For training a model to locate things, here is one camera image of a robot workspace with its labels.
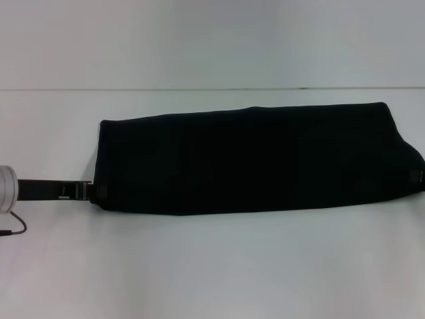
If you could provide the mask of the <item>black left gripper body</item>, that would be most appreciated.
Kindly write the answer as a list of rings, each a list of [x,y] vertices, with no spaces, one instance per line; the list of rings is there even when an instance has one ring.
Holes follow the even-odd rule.
[[[89,201],[94,194],[91,181],[19,179],[18,201]]]

